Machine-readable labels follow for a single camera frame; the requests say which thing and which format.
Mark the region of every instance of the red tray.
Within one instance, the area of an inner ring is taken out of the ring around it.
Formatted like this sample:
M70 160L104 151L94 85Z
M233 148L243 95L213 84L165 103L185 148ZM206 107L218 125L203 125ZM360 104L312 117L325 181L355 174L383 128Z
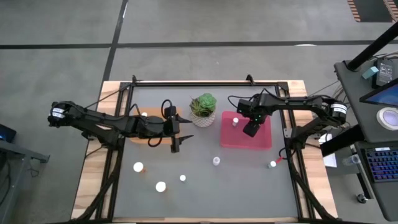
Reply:
M232 125L234 118L239 119L236 126ZM233 111L224 111L221 119L220 144L222 147L255 150L271 149L271 118L269 116L264 124L260 125L257 134L253 138L243 133L243 127L249 122L249 118L244 118Z

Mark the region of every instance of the rgb keyboard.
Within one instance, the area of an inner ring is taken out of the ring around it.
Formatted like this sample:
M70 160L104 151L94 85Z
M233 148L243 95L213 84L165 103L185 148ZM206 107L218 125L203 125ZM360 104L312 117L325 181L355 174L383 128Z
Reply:
M368 151L366 159L373 181L398 181L398 150Z

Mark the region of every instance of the white cylinder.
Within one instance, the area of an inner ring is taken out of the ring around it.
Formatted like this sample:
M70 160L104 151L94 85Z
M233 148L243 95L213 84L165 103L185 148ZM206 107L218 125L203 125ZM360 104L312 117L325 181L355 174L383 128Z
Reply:
M156 191L158 192L164 192L166 190L166 183L163 181L160 181L156 184Z
M187 179L187 177L186 177L185 175L181 175L181 176L180 176L180 180L181 180L182 182L184 182L186 179Z
M234 118L234 119L232 120L232 125L233 125L234 127L236 127L236 125L238 125L238 122L239 122L239 119L238 119L238 118Z
M276 166L276 162L275 161L271 161L269 164L268 164L268 168L274 168Z
M220 158L219 157L214 157L214 159L213 159L213 165L214 166L218 166L219 164L220 164Z
M138 173L144 171L144 165L141 162L136 162L132 168Z

